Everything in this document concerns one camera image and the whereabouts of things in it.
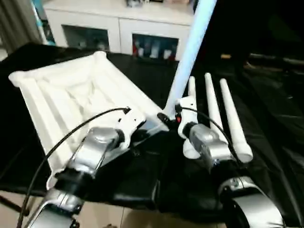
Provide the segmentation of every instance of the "cabinet door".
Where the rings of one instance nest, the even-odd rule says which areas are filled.
[[[118,18],[47,10],[56,45],[120,53]]]
[[[189,26],[119,19],[121,52],[153,58],[180,60]]]

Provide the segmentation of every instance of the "white pole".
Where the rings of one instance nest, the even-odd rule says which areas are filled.
[[[196,101],[195,77],[190,76],[188,82],[188,96],[193,96]]]
[[[223,94],[223,100],[226,109],[233,147],[236,150],[238,158],[242,162],[250,162],[253,159],[253,154],[250,146],[246,141],[243,128],[238,118],[238,113],[233,103],[227,81],[225,79],[221,79],[219,83]]]
[[[192,67],[205,36],[217,0],[199,0],[184,54],[175,73],[164,112],[174,115],[174,107],[185,91]]]
[[[208,103],[208,112],[209,117],[214,120],[222,129],[223,124],[219,114],[219,106],[217,97],[215,96],[214,87],[212,83],[212,78],[210,73],[205,74],[205,84],[206,84],[206,94],[207,94],[207,103]],[[223,133],[210,122],[210,128],[214,130],[219,135],[219,139],[225,143],[228,143]]]

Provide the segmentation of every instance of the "tile floor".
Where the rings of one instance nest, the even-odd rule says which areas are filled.
[[[22,204],[23,195],[3,191],[0,191],[0,195],[18,205]],[[34,201],[33,208],[36,208],[41,198],[32,200]],[[17,219],[18,213],[0,205],[0,228],[16,227]],[[77,220],[81,228],[105,228],[109,224],[117,228],[225,228],[225,225],[221,224],[197,225],[173,218],[168,214],[90,202],[84,204]]]

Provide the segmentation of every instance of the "white cabinet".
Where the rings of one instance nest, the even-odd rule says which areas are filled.
[[[118,18],[54,10],[46,14],[56,45],[121,52]]]
[[[157,40],[157,37],[169,38],[172,41],[168,44],[175,46],[176,52],[175,58],[180,60],[181,55],[184,51],[187,37],[190,31],[189,26],[184,25],[174,25],[168,23],[158,23],[158,22],[149,22],[143,20],[133,20],[133,19],[119,19],[120,27],[120,37],[121,37],[121,52],[124,54],[133,54],[134,45],[136,42],[136,35],[145,35],[151,37],[151,42],[149,45],[153,46],[153,40]],[[165,39],[158,39],[158,42],[166,42]],[[172,50],[174,47],[164,47],[163,49]]]
[[[177,60],[193,20],[191,6],[158,2],[128,8],[125,0],[50,0],[44,9],[58,46]]]

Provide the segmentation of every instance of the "glass cabinet door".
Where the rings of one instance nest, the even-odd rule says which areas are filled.
[[[132,34],[132,40],[135,56],[175,60],[177,38]]]
[[[89,48],[109,51],[109,36],[106,29],[62,25],[67,45],[72,48]]]

